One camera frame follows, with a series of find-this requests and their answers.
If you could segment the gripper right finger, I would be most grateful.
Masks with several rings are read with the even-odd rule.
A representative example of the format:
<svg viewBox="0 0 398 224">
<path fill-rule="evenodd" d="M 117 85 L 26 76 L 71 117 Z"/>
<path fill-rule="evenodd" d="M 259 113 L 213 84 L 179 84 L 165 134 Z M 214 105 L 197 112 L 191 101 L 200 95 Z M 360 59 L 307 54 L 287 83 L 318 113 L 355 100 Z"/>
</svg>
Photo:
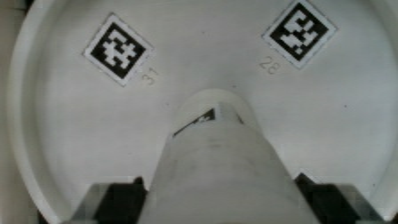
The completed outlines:
<svg viewBox="0 0 398 224">
<path fill-rule="evenodd" d="M 353 185 L 316 183 L 303 173 L 294 184 L 321 224 L 385 224 Z"/>
</svg>

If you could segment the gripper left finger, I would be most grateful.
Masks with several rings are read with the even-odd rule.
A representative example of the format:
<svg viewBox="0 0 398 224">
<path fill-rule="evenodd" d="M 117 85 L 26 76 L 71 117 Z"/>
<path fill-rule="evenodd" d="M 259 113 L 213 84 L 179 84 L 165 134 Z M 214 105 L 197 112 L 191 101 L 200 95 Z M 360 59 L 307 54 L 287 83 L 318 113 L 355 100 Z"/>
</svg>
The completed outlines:
<svg viewBox="0 0 398 224">
<path fill-rule="evenodd" d="M 90 186 L 67 224 L 136 224 L 145 202 L 143 179 Z"/>
</svg>

